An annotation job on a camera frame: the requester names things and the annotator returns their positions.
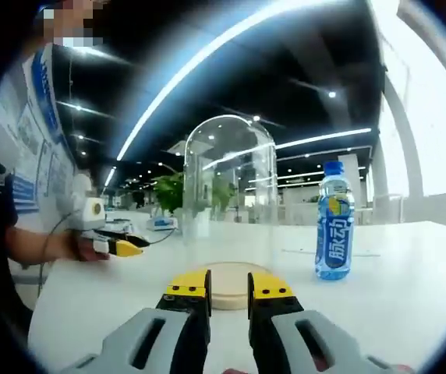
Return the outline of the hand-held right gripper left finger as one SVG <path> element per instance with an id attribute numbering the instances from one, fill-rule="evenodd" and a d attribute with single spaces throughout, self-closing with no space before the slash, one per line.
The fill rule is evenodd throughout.
<path id="1" fill-rule="evenodd" d="M 154 308 L 111 332 L 66 373 L 202 373 L 211 341 L 211 271 L 177 276 Z"/>

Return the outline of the person's left hand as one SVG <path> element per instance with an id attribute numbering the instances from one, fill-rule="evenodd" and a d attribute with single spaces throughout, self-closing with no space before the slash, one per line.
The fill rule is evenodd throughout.
<path id="1" fill-rule="evenodd" d="M 90 238 L 83 237 L 78 231 L 71 231 L 69 238 L 71 258 L 80 262 L 109 260 L 109 254 L 97 252 Z"/>

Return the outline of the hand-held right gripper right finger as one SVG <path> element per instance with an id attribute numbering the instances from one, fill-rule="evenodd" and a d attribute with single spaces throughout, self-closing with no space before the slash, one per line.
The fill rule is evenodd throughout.
<path id="1" fill-rule="evenodd" d="M 250 272 L 249 340 L 259 373 L 406 373 L 365 356 L 354 337 L 321 313 L 305 310 L 285 281 Z"/>

